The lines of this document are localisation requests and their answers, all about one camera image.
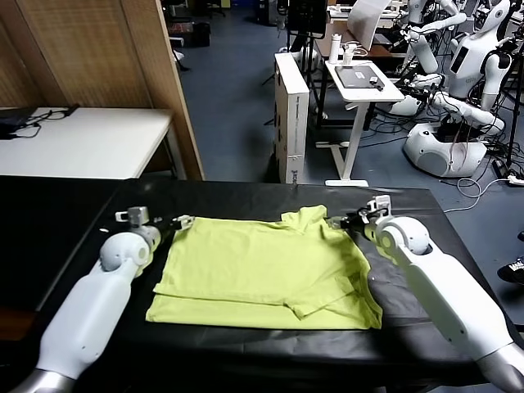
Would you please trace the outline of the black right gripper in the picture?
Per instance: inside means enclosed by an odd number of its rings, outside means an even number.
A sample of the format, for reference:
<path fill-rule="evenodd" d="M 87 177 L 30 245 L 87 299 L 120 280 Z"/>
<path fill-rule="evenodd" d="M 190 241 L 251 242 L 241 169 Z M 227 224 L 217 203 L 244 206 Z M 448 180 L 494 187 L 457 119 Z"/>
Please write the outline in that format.
<path fill-rule="evenodd" d="M 369 221 L 360 215 L 346 214 L 338 218 L 329 218 L 328 225 L 334 229 L 346 230 L 348 233 L 358 233 L 366 237 L 366 226 Z"/>

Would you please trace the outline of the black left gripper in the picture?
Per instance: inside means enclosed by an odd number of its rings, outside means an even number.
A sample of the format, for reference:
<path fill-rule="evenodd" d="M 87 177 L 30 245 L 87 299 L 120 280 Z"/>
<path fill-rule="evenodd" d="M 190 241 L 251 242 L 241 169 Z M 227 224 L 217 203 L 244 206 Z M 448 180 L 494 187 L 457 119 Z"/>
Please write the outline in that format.
<path fill-rule="evenodd" d="M 172 219 L 156 221 L 152 224 L 160 232 L 161 238 L 172 237 L 178 230 L 189 229 L 195 221 L 191 215 L 181 215 Z"/>

